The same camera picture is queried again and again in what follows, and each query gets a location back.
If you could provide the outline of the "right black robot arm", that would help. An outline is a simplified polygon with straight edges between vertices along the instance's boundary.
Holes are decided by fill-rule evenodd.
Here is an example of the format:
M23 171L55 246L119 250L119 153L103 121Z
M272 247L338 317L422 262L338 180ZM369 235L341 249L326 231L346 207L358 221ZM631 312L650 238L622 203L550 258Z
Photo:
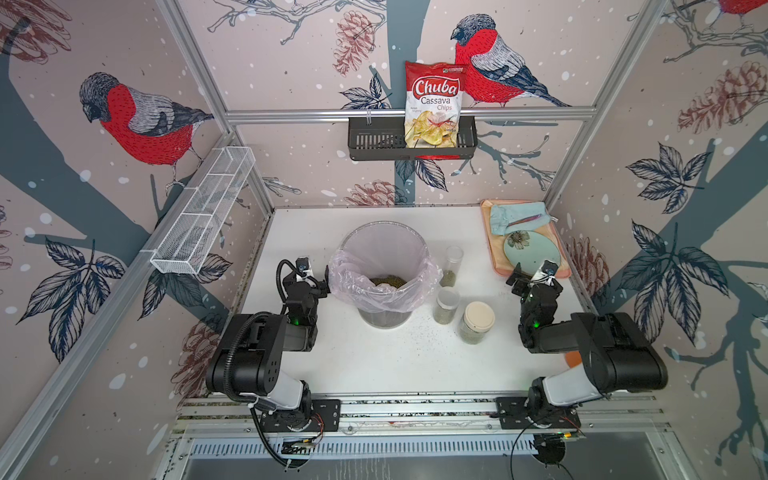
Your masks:
M546 425L580 404L616 391L665 388L666 365L628 314L577 312L567 321L554 321L563 291L556 270L548 260L532 275L517 265L506 281L520 298L522 345L532 354L576 351L581 358L579 365L565 372L533 381L525 403L529 420Z

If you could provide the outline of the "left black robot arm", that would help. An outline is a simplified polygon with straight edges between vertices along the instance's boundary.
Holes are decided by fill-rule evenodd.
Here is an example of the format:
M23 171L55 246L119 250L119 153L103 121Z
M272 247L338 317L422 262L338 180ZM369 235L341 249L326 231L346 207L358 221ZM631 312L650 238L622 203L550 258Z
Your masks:
M205 377L208 391L246 405L264 433L323 432L324 408L315 405L307 382L281 371L285 352L308 353L318 336L319 302L330 293L315 278L307 257L281 260L276 268L281 300L277 313L232 316Z

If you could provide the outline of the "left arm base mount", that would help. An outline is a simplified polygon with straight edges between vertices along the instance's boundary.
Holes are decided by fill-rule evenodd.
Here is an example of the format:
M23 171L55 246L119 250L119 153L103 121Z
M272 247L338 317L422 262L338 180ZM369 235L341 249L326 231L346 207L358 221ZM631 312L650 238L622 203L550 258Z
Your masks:
M341 417L338 399L313 399L296 410L275 410L259 415L258 424L265 433L317 434L337 432Z

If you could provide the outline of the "tall clear bean jar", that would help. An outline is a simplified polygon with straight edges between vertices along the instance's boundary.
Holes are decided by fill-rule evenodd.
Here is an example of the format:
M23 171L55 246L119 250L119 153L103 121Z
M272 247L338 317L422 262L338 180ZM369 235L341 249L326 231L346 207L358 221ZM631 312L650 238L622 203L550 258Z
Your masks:
M454 287L460 271L464 252L459 246L449 246L445 251L445 261L442 267L443 276L440 280L442 287Z

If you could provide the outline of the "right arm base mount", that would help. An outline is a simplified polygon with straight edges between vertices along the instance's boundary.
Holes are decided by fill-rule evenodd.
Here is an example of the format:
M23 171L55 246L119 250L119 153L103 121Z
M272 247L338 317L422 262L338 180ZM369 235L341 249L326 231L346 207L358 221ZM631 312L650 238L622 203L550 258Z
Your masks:
M528 398L502 396L495 398L497 413L502 430L526 428L576 430L581 421L575 407L557 407L544 402L541 406L529 406Z

